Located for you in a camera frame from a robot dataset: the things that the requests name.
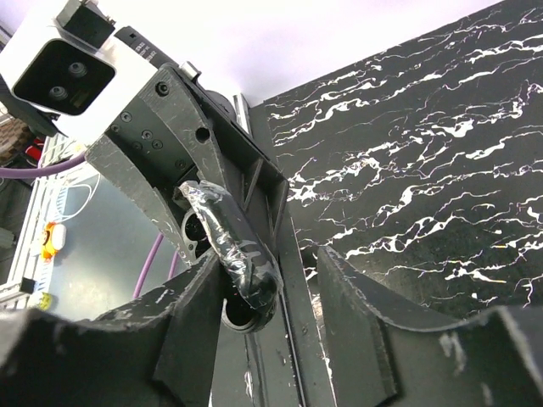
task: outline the white wall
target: white wall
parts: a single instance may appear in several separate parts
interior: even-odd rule
[[[16,29],[47,0],[0,0]],[[497,0],[101,0],[202,83],[251,104],[498,3]]]

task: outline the gray table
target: gray table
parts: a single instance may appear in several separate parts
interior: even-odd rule
[[[94,187],[96,180],[85,183]],[[71,188],[64,212],[75,213],[87,195],[86,188]],[[56,297],[51,312],[74,321],[94,319],[130,301],[158,229],[103,177],[86,208],[64,224],[66,244],[55,258],[49,287]],[[167,279],[173,253],[164,239],[142,293]],[[184,268],[180,261],[177,272]]]

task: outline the black camera panel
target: black camera panel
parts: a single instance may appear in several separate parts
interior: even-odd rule
[[[113,67],[63,40],[48,42],[15,84],[17,98],[60,113],[87,110],[115,76]]]

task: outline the black marble surface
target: black marble surface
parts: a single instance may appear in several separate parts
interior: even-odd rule
[[[310,281],[331,244],[456,317],[543,303],[542,1],[499,3],[263,109]]]

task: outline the camera lens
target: camera lens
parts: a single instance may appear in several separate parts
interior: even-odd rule
[[[87,67],[81,62],[74,62],[68,67],[68,71],[75,78],[82,78],[87,74]]]
[[[61,100],[65,100],[68,97],[68,92],[66,89],[64,89],[61,86],[55,86],[52,87],[49,91],[49,97],[52,100],[56,100],[57,102],[60,102]]]

